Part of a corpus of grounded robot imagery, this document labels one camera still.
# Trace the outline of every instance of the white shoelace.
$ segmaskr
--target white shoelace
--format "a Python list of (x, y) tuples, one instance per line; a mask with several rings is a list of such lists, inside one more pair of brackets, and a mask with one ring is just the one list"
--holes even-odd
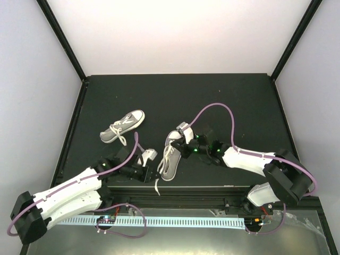
[(115, 128), (114, 127), (114, 124), (112, 124), (112, 125), (110, 125), (110, 129), (111, 129), (111, 131), (119, 138), (119, 140), (121, 141), (121, 143), (124, 145), (124, 146), (126, 146), (126, 139), (125, 139), (125, 137), (123, 137), (121, 134), (120, 134), (120, 132), (122, 131), (122, 128), (120, 127), (120, 128)]
[[(166, 165), (169, 162), (169, 157), (172, 155), (172, 153), (175, 151), (175, 148), (172, 147), (171, 145), (167, 145), (164, 148), (164, 152), (163, 152), (163, 158), (160, 161), (158, 167), (157, 167), (157, 172), (159, 172), (159, 174), (162, 174), (163, 171), (165, 170)], [(157, 194), (160, 196), (160, 193), (158, 191), (158, 187), (157, 187), (157, 183), (158, 183), (159, 179), (156, 179), (155, 181), (155, 191), (157, 192)]]

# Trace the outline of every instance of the sneaker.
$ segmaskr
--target sneaker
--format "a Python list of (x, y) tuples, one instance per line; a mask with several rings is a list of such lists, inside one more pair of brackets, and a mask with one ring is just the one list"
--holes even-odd
[(171, 181), (176, 175), (181, 153), (171, 146), (171, 142), (178, 138), (181, 138), (180, 133), (178, 131), (172, 131), (165, 140), (163, 159), (157, 168), (164, 181)]
[(122, 134), (137, 128), (145, 119), (145, 113), (142, 110), (134, 110), (126, 114), (120, 121), (111, 124), (104, 132), (100, 133), (100, 138), (104, 143), (111, 143), (117, 138), (126, 146), (126, 139)]

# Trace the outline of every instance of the shoe sole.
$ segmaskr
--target shoe sole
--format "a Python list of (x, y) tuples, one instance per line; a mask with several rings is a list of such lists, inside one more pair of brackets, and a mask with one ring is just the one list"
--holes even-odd
[[(139, 121), (137, 121), (135, 125), (133, 125), (133, 126), (131, 126), (130, 128), (128, 128), (128, 129), (122, 131), (120, 134), (125, 134), (126, 132), (129, 132), (130, 130), (135, 129), (135, 128), (137, 128), (140, 124), (142, 124), (142, 122), (143, 122), (144, 119), (145, 119), (145, 113), (144, 113), (143, 111), (142, 111), (142, 113), (143, 113), (143, 114), (142, 114), (142, 118), (141, 118)], [(115, 136), (115, 137), (111, 138), (111, 139), (108, 140), (108, 141), (103, 141), (102, 139), (101, 139), (101, 141), (104, 142), (104, 143), (112, 143), (112, 142), (113, 142), (114, 140), (116, 140), (117, 138), (118, 138), (118, 136)]]
[[(168, 140), (168, 138), (169, 138), (169, 136), (170, 136), (171, 133), (172, 133), (172, 132), (170, 132), (170, 133), (168, 134), (168, 137), (165, 139), (164, 146), (166, 146), (166, 140)], [(177, 165), (176, 165), (176, 168), (175, 168), (174, 176), (173, 176), (171, 179), (164, 179), (163, 176), (161, 175), (160, 177), (162, 178), (163, 181), (169, 182), (169, 181), (172, 181), (172, 180), (175, 178), (176, 173), (177, 173), (177, 167), (179, 166), (181, 157), (182, 157), (182, 155), (180, 155), (180, 157), (179, 157), (179, 159), (178, 159), (178, 161), (177, 161)]]

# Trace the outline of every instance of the black table surface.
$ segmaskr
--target black table surface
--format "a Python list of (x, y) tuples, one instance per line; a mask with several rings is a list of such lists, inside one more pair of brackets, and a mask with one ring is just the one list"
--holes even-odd
[[(152, 167), (157, 167), (163, 156), (167, 135), (181, 122), (190, 123), (203, 107), (215, 102), (224, 103), (233, 111), (237, 146), (265, 152), (281, 148), (293, 151), (278, 100), (267, 74), (93, 75), (63, 168), (63, 180), (81, 173), (100, 157), (117, 152), (122, 146), (119, 139), (105, 144), (99, 133), (135, 109), (146, 115), (134, 130), (139, 133), (140, 144), (158, 152)], [(220, 140), (230, 142), (231, 118), (224, 108), (208, 109), (197, 121), (200, 123), (209, 124)], [(133, 131), (124, 136), (127, 146), (132, 148)], [(264, 182), (257, 174), (207, 165), (198, 155), (192, 155), (180, 160), (175, 179), (160, 180), (158, 186), (249, 186)], [(112, 177), (109, 185), (142, 189), (154, 183)]]

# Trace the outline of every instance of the gray wall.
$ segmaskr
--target gray wall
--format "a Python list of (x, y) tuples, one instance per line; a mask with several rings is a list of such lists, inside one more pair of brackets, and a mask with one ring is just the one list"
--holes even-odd
[(0, 78), (0, 253), (19, 254), (10, 212), (49, 187), (81, 85), (36, 1), (1, 0)]
[(270, 73), (310, 0), (48, 2), (92, 75)]
[(340, 1), (323, 1), (278, 78), (302, 162), (340, 249)]

